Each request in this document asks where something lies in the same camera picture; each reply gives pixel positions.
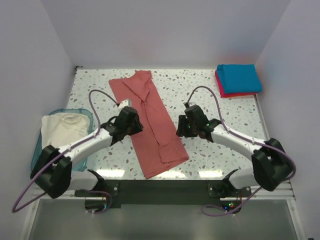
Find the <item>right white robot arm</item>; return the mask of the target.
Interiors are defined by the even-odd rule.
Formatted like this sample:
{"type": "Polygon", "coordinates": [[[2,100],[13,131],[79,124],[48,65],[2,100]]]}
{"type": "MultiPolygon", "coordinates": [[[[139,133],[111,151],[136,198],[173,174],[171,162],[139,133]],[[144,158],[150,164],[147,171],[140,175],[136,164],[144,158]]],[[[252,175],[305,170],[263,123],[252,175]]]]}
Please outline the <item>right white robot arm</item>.
{"type": "Polygon", "coordinates": [[[277,139],[263,140],[234,131],[219,119],[208,119],[198,105],[186,108],[184,114],[179,115],[176,134],[223,145],[250,160],[251,168],[233,170],[223,179],[224,185],[232,190],[260,186],[272,192],[296,172],[293,161],[277,139]]]}

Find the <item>salmon pink t shirt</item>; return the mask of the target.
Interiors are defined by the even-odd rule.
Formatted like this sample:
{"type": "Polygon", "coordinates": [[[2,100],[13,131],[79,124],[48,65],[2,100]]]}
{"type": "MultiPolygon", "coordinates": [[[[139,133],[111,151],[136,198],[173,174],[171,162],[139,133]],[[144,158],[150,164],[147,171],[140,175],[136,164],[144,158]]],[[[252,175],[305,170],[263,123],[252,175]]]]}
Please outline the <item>salmon pink t shirt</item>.
{"type": "Polygon", "coordinates": [[[131,77],[111,79],[109,85],[118,102],[129,99],[138,112],[143,130],[133,135],[131,141],[146,179],[189,159],[152,81],[151,71],[139,70],[131,77]]]}

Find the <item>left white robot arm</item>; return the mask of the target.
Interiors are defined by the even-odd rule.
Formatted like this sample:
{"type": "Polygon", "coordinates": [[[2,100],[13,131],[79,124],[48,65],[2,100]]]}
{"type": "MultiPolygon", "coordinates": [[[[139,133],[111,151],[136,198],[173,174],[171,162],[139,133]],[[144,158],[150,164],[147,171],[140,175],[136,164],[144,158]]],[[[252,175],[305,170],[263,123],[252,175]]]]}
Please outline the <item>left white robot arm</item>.
{"type": "Polygon", "coordinates": [[[104,179],[93,170],[73,171],[77,163],[88,156],[108,148],[124,139],[140,133],[143,125],[137,110],[125,106],[114,122],[106,122],[86,137],[61,147],[46,146],[32,172],[30,178],[52,199],[56,199],[68,190],[103,189],[104,179]]]}

